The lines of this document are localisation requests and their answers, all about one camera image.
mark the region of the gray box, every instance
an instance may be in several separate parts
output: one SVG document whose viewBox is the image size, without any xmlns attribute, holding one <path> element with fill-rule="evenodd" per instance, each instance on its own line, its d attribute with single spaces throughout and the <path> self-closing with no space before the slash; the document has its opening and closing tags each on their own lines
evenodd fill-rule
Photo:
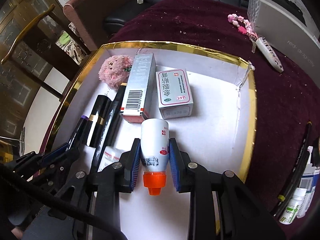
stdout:
<svg viewBox="0 0 320 240">
<path fill-rule="evenodd" d="M 155 73 L 153 53 L 134 57 L 120 110 L 120 115 L 126 121 L 142 123 L 149 118 Z"/>
<path fill-rule="evenodd" d="M 320 88 L 320 44 L 303 23 L 272 0 L 249 0 L 248 19 L 258 35 L 294 61 Z"/>
<path fill-rule="evenodd" d="M 185 69 L 156 72 L 158 105 L 163 119 L 190 116 L 193 99 Z"/>
</svg>

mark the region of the bolt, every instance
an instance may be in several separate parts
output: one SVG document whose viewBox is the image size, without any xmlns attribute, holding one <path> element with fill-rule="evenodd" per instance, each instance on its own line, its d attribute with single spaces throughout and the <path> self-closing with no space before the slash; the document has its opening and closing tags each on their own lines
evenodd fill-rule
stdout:
<svg viewBox="0 0 320 240">
<path fill-rule="evenodd" d="M 235 174 L 232 171 L 225 171 L 224 173 L 228 178 L 232 178 Z"/>
<path fill-rule="evenodd" d="M 78 171 L 77 173 L 76 173 L 76 178 L 77 179 L 81 179 L 81 178 L 83 178 L 85 176 L 85 172 L 84 171 Z"/>
<path fill-rule="evenodd" d="M 196 167 L 198 167 L 198 164 L 196 164 L 196 163 L 188 163 L 188 167 L 190 168 L 190 169 L 195 169 Z"/>
<path fill-rule="evenodd" d="M 122 167 L 122 163 L 113 163 L 112 164 L 112 167 L 114 168 L 114 169 L 119 169 L 119 168 L 121 168 Z"/>
</svg>

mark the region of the green cloth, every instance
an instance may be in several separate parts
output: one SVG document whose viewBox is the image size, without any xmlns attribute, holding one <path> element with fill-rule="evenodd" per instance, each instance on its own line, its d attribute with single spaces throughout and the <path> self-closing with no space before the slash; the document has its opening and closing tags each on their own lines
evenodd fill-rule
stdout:
<svg viewBox="0 0 320 240">
<path fill-rule="evenodd" d="M 70 38 L 69 34 L 64 31 L 63 34 L 59 38 L 59 42 L 62 45 L 66 45 L 69 41 L 71 41 L 71 38 Z"/>
</svg>

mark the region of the orange cap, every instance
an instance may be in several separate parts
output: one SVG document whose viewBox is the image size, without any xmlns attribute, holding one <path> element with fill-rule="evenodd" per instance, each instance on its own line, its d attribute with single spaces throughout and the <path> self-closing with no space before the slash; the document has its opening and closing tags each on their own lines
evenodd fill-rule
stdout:
<svg viewBox="0 0 320 240">
<path fill-rule="evenodd" d="M 165 186 L 167 175 L 165 171 L 145 171 L 143 185 L 148 188 L 149 195 L 160 195 L 161 188 Z"/>
</svg>

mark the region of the burgundy tablecloth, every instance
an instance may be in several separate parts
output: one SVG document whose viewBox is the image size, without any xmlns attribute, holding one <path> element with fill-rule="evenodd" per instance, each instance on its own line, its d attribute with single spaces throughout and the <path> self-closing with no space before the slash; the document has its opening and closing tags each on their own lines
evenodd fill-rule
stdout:
<svg viewBox="0 0 320 240">
<path fill-rule="evenodd" d="M 268 210 L 292 170 L 306 123 L 312 139 L 320 133 L 320 90 L 294 62 L 277 52 L 284 72 L 279 74 L 252 43 L 227 21 L 227 15 L 246 10 L 212 0 L 163 0 L 128 22 L 111 40 L 175 41 L 227 52 L 256 67 L 257 133 L 246 185 Z M 315 198 L 320 196 L 320 183 Z M 304 218 L 282 226 L 290 237 Z"/>
</svg>

